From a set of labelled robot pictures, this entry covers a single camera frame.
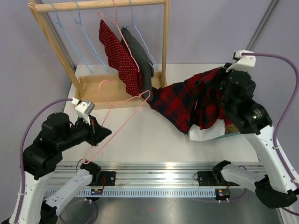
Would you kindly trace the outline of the red dotted skirt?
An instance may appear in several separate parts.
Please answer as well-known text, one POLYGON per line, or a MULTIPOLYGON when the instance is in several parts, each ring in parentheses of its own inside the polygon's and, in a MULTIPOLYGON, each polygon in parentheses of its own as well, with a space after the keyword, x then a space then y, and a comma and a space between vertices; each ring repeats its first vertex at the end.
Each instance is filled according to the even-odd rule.
POLYGON ((99 41, 103 44, 108 65, 118 71, 119 79, 125 84, 126 92, 137 96, 142 92, 142 74, 123 44, 103 21, 100 21, 99 41))

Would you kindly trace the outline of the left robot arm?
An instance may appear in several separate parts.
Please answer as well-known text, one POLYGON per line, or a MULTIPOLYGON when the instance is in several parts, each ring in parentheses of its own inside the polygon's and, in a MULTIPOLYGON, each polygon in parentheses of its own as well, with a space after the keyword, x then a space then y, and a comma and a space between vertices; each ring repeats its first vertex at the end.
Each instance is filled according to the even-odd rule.
POLYGON ((5 224, 54 224, 64 207, 77 193, 88 185, 102 183, 101 167, 93 162, 81 165, 78 172, 60 190, 44 199, 44 193, 57 164, 63 159, 62 152, 87 142, 96 146, 112 132, 89 116, 90 124, 79 118, 75 124, 66 113, 48 116, 33 143, 23 154, 25 174, 24 188, 18 196, 16 208, 5 224))

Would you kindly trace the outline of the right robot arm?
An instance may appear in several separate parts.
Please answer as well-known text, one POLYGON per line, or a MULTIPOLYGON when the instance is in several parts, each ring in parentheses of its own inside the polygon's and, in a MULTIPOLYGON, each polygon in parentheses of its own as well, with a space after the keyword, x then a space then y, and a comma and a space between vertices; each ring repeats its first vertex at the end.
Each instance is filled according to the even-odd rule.
POLYGON ((256 174, 222 161, 213 167, 212 180, 218 185, 232 182, 249 189, 268 208, 289 207, 297 201, 299 175, 277 146, 268 112, 253 100, 255 87, 247 72, 223 67, 214 84, 225 114, 254 148, 266 173, 256 174))

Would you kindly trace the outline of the white skirt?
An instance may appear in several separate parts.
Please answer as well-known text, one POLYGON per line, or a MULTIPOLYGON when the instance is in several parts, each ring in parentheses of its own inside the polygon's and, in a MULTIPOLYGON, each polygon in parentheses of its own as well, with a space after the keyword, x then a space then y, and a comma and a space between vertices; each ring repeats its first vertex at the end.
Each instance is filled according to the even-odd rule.
POLYGON ((224 120, 218 119, 216 122, 208 129, 201 129, 197 125, 192 125, 189 132, 189 140, 192 141, 207 141, 219 138, 225 135, 225 122, 224 120))

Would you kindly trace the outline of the red plaid skirt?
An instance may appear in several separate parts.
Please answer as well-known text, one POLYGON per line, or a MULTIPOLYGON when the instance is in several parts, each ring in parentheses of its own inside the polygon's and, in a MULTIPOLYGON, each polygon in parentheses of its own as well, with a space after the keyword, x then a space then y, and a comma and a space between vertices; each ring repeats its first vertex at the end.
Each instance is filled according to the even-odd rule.
POLYGON ((231 125, 221 104, 221 94, 213 87, 221 69, 215 68, 164 88, 153 88, 151 109, 169 120, 180 132, 186 134, 192 125, 208 129, 218 120, 231 125))

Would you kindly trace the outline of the pink wire hanger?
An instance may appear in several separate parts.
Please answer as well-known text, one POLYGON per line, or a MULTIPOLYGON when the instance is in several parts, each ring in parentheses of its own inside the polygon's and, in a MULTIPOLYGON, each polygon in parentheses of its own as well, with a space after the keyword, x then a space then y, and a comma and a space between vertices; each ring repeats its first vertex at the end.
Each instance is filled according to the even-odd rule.
POLYGON ((119 102, 119 103, 117 103, 117 104, 111 104, 109 101, 108 101, 108 99, 106 98, 106 96, 102 93, 102 91, 101 91, 101 86, 102 86, 102 84, 103 83, 105 83, 105 82, 108 82, 108 83, 110 83, 110 84, 112 84, 111 83, 111 81, 109 81, 109 80, 103 80, 103 81, 101 81, 100 82, 100 84, 99 84, 99 86, 98 86, 98 92, 99 92, 99 94, 104 98, 104 100, 105 100, 105 102, 108 104, 108 106, 109 106, 109 108, 108 108, 108 112, 106 113, 106 116, 105 116, 105 118, 104 118, 104 120, 103 120, 103 122, 102 122, 102 126, 104 125, 104 123, 105 123, 105 121, 106 121, 106 119, 108 118, 108 116, 109 116, 109 114, 110 114, 110 112, 111 112, 111 110, 112 109, 114 109, 116 106, 119 106, 119 105, 122 105, 122 104, 124 104, 124 103, 126 103, 126 102, 128 102, 128 101, 130 101, 130 100, 133 100, 133 99, 135 99, 135 98, 142 98, 143 96, 144 96, 144 94, 145 93, 147 93, 148 94, 148 96, 142 101, 142 103, 138 106, 138 108, 131 114, 131 116, 122 124, 122 126, 120 126, 120 128, 107 140, 107 142, 92 156, 92 158, 90 158, 89 160, 87 159, 87 157, 88 157, 88 155, 89 155, 89 153, 90 153, 90 151, 92 150, 92 148, 93 148, 93 146, 91 146, 88 150, 87 150, 87 152, 86 152, 86 154, 84 155, 84 158, 83 158, 83 164, 84 165, 87 165, 87 164, 89 164, 89 163, 91 163, 92 161, 94 161, 94 159, 96 158, 96 156, 110 143, 110 141, 119 133, 119 131, 134 117, 134 115, 138 112, 138 110, 143 106, 143 104, 145 103, 145 102, 147 102, 147 100, 150 98, 150 96, 151 96, 151 92, 150 92, 150 90, 146 90, 146 91, 144 91, 144 92, 142 92, 142 93, 140 93, 140 94, 138 94, 137 96, 133 96, 133 97, 131 97, 131 98, 129 98, 129 99, 126 99, 126 100, 124 100, 124 101, 121 101, 121 102, 119 102))
POLYGON ((140 71, 140 67, 139 67, 137 61, 135 60, 135 58, 133 57, 132 52, 131 52, 131 50, 130 50, 130 47, 129 47, 128 43, 126 42, 126 40, 125 40, 125 38, 124 38, 124 36, 123 36, 123 34, 122 34, 122 32, 121 32, 121 29, 120 29, 120 27, 119 27, 118 20, 117 20, 117 5, 116 5, 115 0, 112 0, 112 3, 113 3, 113 6, 114 6, 114 9, 115 9, 115 20, 114 20, 114 21, 113 21, 112 19, 110 19, 109 17, 105 16, 102 12, 98 12, 98 14, 99 14, 99 16, 102 16, 103 18, 108 19, 109 21, 111 21, 113 24, 116 25, 116 27, 118 28, 118 31, 119 31, 119 33, 120 33, 120 35, 121 35, 121 37, 122 37, 122 40, 124 41, 125 46, 126 46, 127 49, 128 49, 128 52, 129 52, 129 54, 130 54, 130 57, 131 57, 131 59, 133 60, 133 62, 135 63, 135 65, 137 66, 137 69, 138 69, 138 72, 139 72, 139 71, 140 71))

